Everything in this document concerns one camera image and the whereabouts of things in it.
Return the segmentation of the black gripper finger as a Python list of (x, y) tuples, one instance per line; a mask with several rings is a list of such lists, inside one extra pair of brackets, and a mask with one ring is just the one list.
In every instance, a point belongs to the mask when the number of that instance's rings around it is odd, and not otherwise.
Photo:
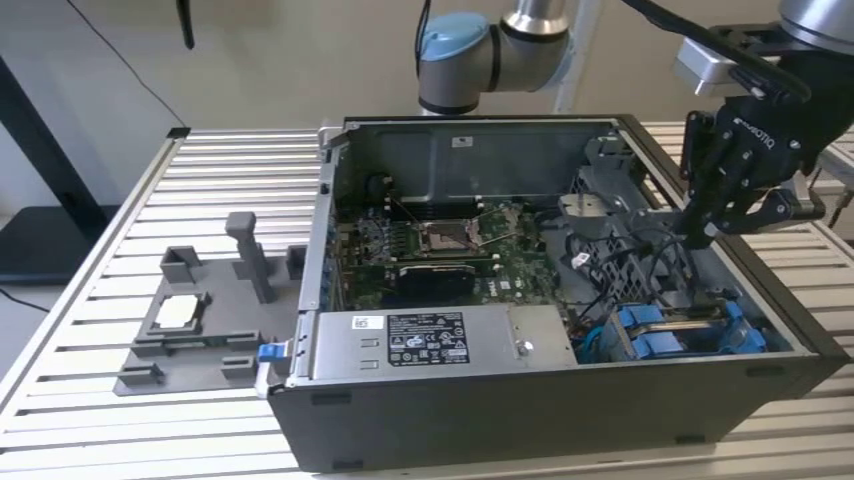
[(824, 203), (802, 172), (772, 187), (756, 187), (744, 178), (728, 192), (723, 208), (702, 221), (695, 248), (706, 248), (719, 236), (764, 233), (820, 220), (824, 214)]
[(686, 182), (686, 200), (674, 232), (683, 237), (687, 249), (703, 249), (711, 243), (704, 233), (714, 212), (718, 168), (731, 147), (732, 132), (719, 130), (715, 117), (703, 111), (691, 111), (686, 118), (679, 176)]

